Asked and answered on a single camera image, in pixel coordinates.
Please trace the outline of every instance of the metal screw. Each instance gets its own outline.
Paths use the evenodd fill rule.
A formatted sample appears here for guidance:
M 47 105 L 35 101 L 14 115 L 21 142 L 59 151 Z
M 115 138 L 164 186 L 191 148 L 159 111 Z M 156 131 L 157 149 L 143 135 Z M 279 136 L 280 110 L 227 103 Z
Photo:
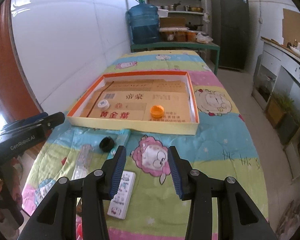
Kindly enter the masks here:
M 65 184 L 67 181 L 68 181 L 68 179 L 66 177 L 62 177 L 59 179 L 60 184 Z
M 234 177 L 228 177 L 227 182 L 230 183 L 230 184 L 234 184 L 235 183 L 235 178 Z
M 103 174 L 102 170 L 95 170 L 93 173 L 95 176 L 101 176 Z
M 190 171 L 190 174 L 191 174 L 192 176 L 198 176 L 198 175 L 200 174 L 200 171 L 198 171 L 198 170 L 191 170 L 191 171 Z

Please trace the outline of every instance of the green table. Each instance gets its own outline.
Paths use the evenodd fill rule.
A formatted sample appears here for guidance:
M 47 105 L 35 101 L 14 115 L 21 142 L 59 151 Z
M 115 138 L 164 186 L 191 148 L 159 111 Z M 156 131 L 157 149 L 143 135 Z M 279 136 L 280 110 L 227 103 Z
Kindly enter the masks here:
M 214 74 L 217 75 L 218 64 L 219 64 L 219 53 L 220 46 L 209 42 L 208 44 L 197 43 L 197 42 L 174 42 L 174 41 L 161 41 L 149 44 L 132 44 L 130 46 L 131 52 L 149 49 L 159 49 L 159 48 L 187 48 L 187 49 L 211 49 L 216 50 L 216 63 L 214 65 Z

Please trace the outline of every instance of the white tiled wall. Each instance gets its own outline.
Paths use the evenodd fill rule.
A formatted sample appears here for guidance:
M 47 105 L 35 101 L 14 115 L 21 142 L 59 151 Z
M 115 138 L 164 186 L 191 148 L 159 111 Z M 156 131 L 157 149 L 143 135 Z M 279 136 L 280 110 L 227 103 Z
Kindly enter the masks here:
M 44 111 L 65 111 L 130 52 L 125 13 L 135 0 L 11 0 L 14 40 Z
M 207 3 L 207 9 L 211 14 L 211 0 L 204 0 Z M 259 23 L 261 5 L 261 18 L 263 23 Z M 260 37 L 274 39 L 279 43 L 283 43 L 282 38 L 282 19 L 283 8 L 297 11 L 297 7 L 291 0 L 249 0 L 250 13 L 250 41 L 249 52 L 245 64 L 245 70 L 253 75 L 257 57 L 262 53 L 263 42 Z M 208 24 L 208 33 L 211 35 L 211 23 Z

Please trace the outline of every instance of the refrigerator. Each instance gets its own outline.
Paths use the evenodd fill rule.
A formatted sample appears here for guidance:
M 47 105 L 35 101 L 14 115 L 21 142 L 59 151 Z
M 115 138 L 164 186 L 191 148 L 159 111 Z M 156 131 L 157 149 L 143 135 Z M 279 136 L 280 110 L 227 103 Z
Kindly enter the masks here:
M 219 66 L 243 70 L 249 42 L 249 1 L 211 0 L 212 38 L 220 46 Z M 216 52 L 211 51 L 215 63 Z

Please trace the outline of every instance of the countertop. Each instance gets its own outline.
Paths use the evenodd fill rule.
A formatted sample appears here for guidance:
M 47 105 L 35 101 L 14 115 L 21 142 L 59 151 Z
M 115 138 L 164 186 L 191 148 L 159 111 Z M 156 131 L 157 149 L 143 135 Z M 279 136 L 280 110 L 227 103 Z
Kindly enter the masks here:
M 275 47 L 276 49 L 281 50 L 282 52 L 284 52 L 285 54 L 287 54 L 288 56 L 292 57 L 294 60 L 296 60 L 297 62 L 300 63 L 300 57 L 298 57 L 298 56 L 296 56 L 294 53 L 292 53 L 290 49 L 288 49 L 288 48 L 286 48 L 286 47 L 284 47 L 284 46 L 281 47 L 280 44 L 275 43 L 274 41 L 271 41 L 271 40 L 269 40 L 269 39 L 267 39 L 267 38 L 261 37 L 261 40 L 262 40 L 263 42 L 265 42 L 265 43 L 267 43 L 267 44 L 269 44 L 269 45 Z

